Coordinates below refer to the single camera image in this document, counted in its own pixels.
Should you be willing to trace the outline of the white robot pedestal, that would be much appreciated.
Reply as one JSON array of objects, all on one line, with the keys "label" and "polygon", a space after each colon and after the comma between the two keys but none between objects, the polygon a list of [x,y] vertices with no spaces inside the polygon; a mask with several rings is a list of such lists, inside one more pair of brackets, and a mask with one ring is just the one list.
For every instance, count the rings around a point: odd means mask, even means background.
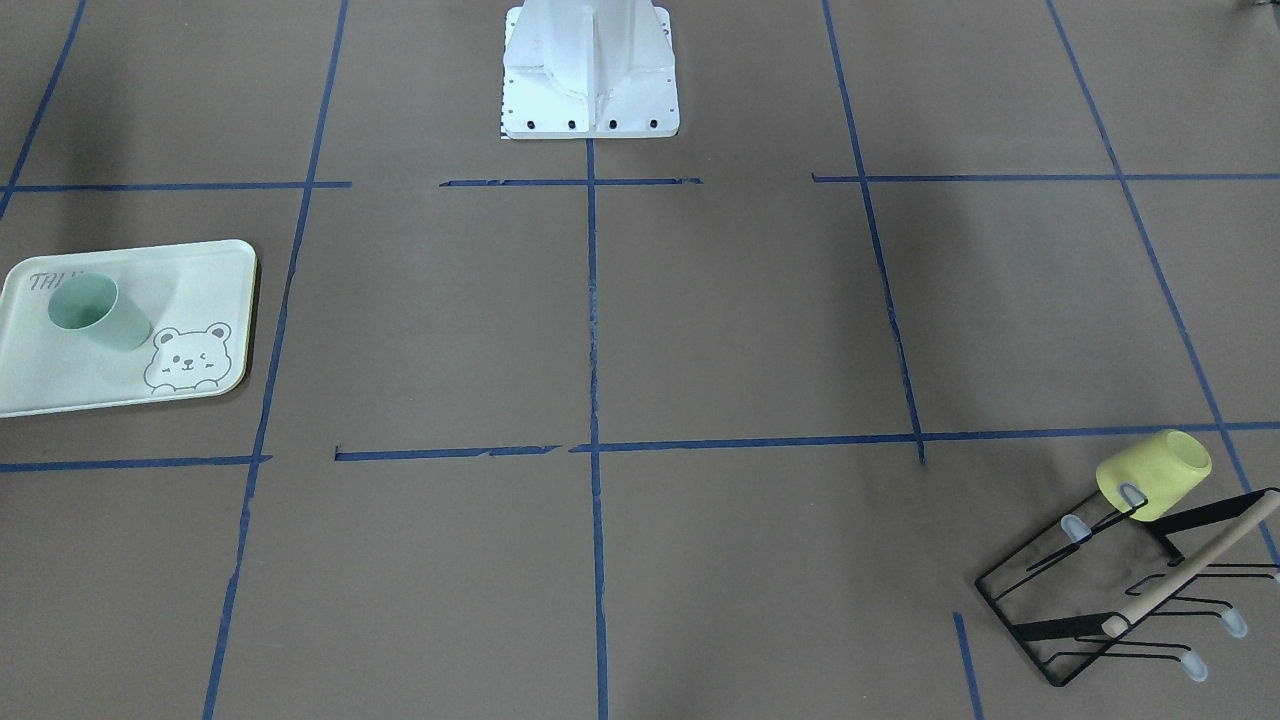
[{"label": "white robot pedestal", "polygon": [[669,12],[653,1],[525,1],[504,20],[500,135],[511,140],[678,133]]}]

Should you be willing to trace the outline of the cream bear tray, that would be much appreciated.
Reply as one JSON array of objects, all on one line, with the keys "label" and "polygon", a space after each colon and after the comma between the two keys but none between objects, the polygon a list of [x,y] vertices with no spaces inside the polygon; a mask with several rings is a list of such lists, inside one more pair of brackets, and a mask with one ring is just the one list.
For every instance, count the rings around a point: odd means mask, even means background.
[{"label": "cream bear tray", "polygon": [[[150,324],[125,352],[49,318],[74,278],[113,278]],[[248,365],[259,259],[242,240],[28,258],[3,287],[3,415],[31,416],[219,396]]]}]

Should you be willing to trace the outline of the green cup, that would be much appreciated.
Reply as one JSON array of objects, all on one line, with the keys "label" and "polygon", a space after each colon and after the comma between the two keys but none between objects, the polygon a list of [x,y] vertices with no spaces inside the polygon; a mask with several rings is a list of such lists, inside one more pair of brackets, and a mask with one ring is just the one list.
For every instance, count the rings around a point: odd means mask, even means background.
[{"label": "green cup", "polygon": [[59,329],[100,347],[129,352],[151,337],[151,322],[110,275],[82,273],[63,282],[47,301]]}]

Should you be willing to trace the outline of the yellow cup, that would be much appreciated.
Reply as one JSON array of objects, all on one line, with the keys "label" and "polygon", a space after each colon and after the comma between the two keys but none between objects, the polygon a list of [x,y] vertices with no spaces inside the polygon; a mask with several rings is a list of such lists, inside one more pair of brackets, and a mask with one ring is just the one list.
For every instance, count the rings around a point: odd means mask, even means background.
[{"label": "yellow cup", "polygon": [[1094,470],[1103,497],[1138,521],[1153,521],[1212,471],[1208,450],[1193,436],[1162,429],[1105,459]]}]

